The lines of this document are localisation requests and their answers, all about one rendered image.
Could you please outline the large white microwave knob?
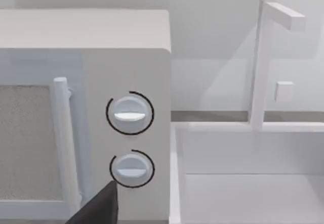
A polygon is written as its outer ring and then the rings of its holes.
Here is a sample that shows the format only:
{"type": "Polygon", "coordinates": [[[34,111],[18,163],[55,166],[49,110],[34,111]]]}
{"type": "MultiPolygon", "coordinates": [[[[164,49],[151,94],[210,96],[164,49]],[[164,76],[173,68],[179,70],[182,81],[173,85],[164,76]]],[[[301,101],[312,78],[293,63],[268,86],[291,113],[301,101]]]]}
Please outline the large white microwave knob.
{"type": "Polygon", "coordinates": [[[152,126],[155,109],[144,94],[129,91],[127,96],[109,99],[105,116],[108,124],[116,132],[126,136],[136,136],[152,126]]]}

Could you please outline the pale microwave door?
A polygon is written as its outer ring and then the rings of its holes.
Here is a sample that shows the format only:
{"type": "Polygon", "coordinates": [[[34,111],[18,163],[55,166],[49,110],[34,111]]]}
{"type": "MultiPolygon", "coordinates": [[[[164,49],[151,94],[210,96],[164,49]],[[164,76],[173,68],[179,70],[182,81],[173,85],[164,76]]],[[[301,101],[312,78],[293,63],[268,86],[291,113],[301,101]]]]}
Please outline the pale microwave door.
{"type": "Polygon", "coordinates": [[[70,218],[54,78],[67,78],[72,95],[81,74],[78,52],[0,53],[0,219],[70,218]]]}

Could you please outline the white sink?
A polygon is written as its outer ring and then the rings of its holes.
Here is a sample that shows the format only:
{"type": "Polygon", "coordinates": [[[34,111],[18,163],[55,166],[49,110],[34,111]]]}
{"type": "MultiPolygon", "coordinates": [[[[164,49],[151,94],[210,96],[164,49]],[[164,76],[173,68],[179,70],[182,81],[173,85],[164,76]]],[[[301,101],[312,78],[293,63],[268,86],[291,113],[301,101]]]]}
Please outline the white sink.
{"type": "Polygon", "coordinates": [[[181,224],[324,224],[324,123],[173,122],[181,224]]]}

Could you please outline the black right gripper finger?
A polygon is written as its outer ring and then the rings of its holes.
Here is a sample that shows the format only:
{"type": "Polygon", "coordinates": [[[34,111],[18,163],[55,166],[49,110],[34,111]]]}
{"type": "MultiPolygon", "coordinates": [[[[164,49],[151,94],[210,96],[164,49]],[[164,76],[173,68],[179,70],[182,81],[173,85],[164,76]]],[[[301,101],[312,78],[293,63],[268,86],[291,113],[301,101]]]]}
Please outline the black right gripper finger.
{"type": "Polygon", "coordinates": [[[117,182],[110,181],[65,224],[117,224],[117,182]]]}

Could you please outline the pale microwave oven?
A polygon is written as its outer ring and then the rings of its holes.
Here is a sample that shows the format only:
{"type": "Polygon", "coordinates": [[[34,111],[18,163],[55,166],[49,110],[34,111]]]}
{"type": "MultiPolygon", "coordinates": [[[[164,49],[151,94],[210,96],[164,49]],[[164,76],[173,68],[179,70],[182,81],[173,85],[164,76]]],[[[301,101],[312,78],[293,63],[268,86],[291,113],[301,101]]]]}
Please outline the pale microwave oven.
{"type": "MultiPolygon", "coordinates": [[[[113,181],[109,172],[113,156],[136,149],[152,158],[155,175],[150,183],[137,189],[117,183],[117,224],[170,224],[168,12],[0,9],[0,53],[19,51],[68,51],[81,55],[82,74],[78,88],[71,95],[70,109],[81,208],[113,181]],[[116,132],[105,116],[109,99],[127,96],[129,91],[144,94],[155,109],[152,126],[136,136],[116,132]]],[[[51,224],[69,219],[0,219],[0,223],[51,224]]]]}

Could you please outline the tall white tap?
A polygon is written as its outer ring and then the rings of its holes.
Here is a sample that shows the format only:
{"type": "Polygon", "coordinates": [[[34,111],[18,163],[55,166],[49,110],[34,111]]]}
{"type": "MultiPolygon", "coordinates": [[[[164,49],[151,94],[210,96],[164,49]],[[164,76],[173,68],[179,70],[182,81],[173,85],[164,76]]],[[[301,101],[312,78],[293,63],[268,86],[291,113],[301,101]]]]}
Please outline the tall white tap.
{"type": "Polygon", "coordinates": [[[306,16],[275,1],[260,0],[259,2],[248,110],[248,122],[252,131],[261,131],[263,127],[273,25],[275,23],[290,32],[302,32],[305,30],[306,16]]]}

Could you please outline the small white microwave knob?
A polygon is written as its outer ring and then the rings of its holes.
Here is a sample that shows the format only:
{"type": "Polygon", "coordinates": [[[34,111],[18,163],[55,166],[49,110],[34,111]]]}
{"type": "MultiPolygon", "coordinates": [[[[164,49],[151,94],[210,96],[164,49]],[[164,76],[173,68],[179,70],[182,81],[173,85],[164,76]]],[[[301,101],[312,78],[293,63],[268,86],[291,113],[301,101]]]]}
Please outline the small white microwave knob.
{"type": "Polygon", "coordinates": [[[140,150],[132,149],[122,156],[113,156],[109,172],[114,181],[128,189],[141,188],[152,181],[155,164],[152,158],[140,150]]]}

